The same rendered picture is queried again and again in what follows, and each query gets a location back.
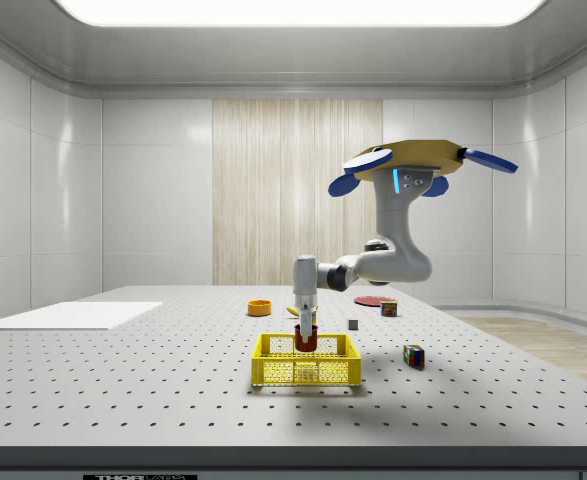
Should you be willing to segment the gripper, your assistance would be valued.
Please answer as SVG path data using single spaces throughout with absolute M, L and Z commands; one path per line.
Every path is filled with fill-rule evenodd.
M 300 335 L 302 338 L 302 342 L 304 344 L 307 344 L 309 341 L 309 338 L 312 336 L 313 312 L 314 312 L 314 306 L 309 306 L 308 304 L 304 304 L 299 309 Z

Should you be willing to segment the red mug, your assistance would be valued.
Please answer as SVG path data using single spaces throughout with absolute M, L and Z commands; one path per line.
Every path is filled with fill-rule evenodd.
M 317 349 L 317 335 L 318 327 L 313 325 L 311 335 L 307 338 L 307 341 L 304 341 L 304 337 L 301 335 L 301 325 L 297 324 L 294 338 L 295 349 L 305 353 L 314 352 Z

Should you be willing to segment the yellow basket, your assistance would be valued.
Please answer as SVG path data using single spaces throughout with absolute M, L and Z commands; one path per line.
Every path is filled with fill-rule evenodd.
M 262 333 L 251 357 L 252 385 L 360 385 L 361 356 L 347 334 L 319 334 L 314 352 L 294 335 Z

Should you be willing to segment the drone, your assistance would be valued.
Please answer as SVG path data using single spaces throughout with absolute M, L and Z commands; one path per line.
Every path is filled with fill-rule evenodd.
M 426 197 L 437 197 L 448 190 L 446 175 L 454 173 L 468 159 L 485 167 L 515 173 L 514 163 L 475 149 L 461 147 L 447 140 L 404 140 L 369 148 L 343 164 L 344 174 L 328 187 L 333 197 L 343 196 L 354 190 L 359 183 L 372 181 L 372 173 L 391 168 L 397 193 L 401 186 L 408 185 L 408 176 L 400 180 L 399 168 L 425 167 L 434 171 L 432 186 L 423 193 Z

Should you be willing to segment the white board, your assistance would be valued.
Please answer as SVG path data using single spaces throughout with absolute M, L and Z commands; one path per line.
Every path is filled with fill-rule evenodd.
M 0 319 L 0 330 L 111 330 L 162 302 L 61 302 Z

